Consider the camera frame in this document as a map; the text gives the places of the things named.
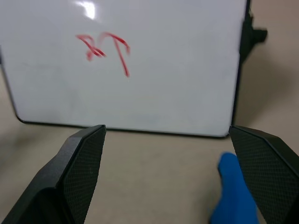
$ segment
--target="beige table surface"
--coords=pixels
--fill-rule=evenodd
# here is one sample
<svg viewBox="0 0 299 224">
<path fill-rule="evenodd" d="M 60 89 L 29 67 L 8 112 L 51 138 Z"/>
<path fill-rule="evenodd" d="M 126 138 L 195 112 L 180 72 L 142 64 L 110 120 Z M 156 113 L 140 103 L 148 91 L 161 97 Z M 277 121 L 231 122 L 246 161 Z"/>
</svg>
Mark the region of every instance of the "beige table surface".
<svg viewBox="0 0 299 224">
<path fill-rule="evenodd" d="M 281 137 L 299 154 L 299 1 L 254 0 L 269 38 L 243 67 L 236 123 Z M 75 128 L 25 125 L 0 76 L 0 221 Z M 107 132 L 85 223 L 206 224 L 221 194 L 215 140 Z"/>
</svg>

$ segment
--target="black whiteboard frame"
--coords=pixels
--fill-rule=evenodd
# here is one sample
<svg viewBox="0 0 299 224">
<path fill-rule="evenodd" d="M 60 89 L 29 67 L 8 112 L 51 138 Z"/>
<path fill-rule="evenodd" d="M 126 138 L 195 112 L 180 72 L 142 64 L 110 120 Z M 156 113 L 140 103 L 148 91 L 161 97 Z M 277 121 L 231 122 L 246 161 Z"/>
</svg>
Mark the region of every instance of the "black whiteboard frame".
<svg viewBox="0 0 299 224">
<path fill-rule="evenodd" d="M 242 65 L 253 49 L 253 47 L 259 43 L 259 42 L 264 42 L 265 38 L 267 36 L 267 31 L 266 30 L 254 30 L 252 28 L 252 21 L 253 21 L 253 16 L 250 14 L 250 3 L 251 0 L 247 0 L 246 2 L 246 8 L 245 8 L 245 16 L 243 19 L 243 26 L 241 29 L 241 40 L 240 40 L 240 57 L 239 57 L 239 66 L 238 66 L 238 73 L 237 73 L 237 80 L 236 80 L 236 88 L 235 88 L 235 98 L 234 98 L 234 105 L 233 105 L 233 113 L 232 113 L 232 118 L 231 118 L 231 125 L 235 124 L 235 114 L 236 114 L 236 109 L 237 109 L 237 103 L 238 103 L 238 95 L 239 95 L 239 86 L 240 86 L 240 79 L 241 79 L 241 72 L 242 72 Z M 255 31 L 263 31 L 265 32 L 265 37 L 262 39 L 257 39 L 254 37 L 254 32 Z M 2 68 L 3 76 L 4 76 L 4 81 L 8 90 L 9 98 L 13 106 L 14 114 L 17 117 L 17 119 L 24 123 L 24 124 L 31 124 L 31 125 L 44 125 L 44 126 L 62 126 L 62 127 L 76 127 L 76 128 L 88 128 L 89 126 L 78 126 L 78 125 L 65 125 L 65 124 L 56 124 L 56 123 L 43 123 L 43 122 L 33 122 L 33 121 L 25 121 L 22 120 L 17 112 L 16 112 L 16 106 L 15 102 L 12 96 L 12 92 L 10 89 L 10 86 L 8 84 L 8 79 L 7 75 L 4 69 L 4 64 L 3 64 L 3 57 L 1 57 L 1 46 L 0 46 L 0 67 Z M 209 135 L 197 135 L 197 134 L 184 134 L 184 133 L 164 133 L 164 132 L 159 132 L 159 131 L 143 131 L 143 130 L 134 130 L 134 129 L 121 129 L 121 128 L 109 128 L 107 127 L 107 130 L 109 131 L 123 131 L 123 132 L 133 132 L 133 133 L 150 133 L 150 134 L 165 134 L 165 135 L 179 135 L 179 136 L 190 136 L 190 137 L 205 137 L 205 138 L 213 138 L 213 139 L 223 139 L 229 136 L 227 133 L 226 136 L 222 137 L 216 137 L 216 136 L 209 136 Z"/>
</svg>

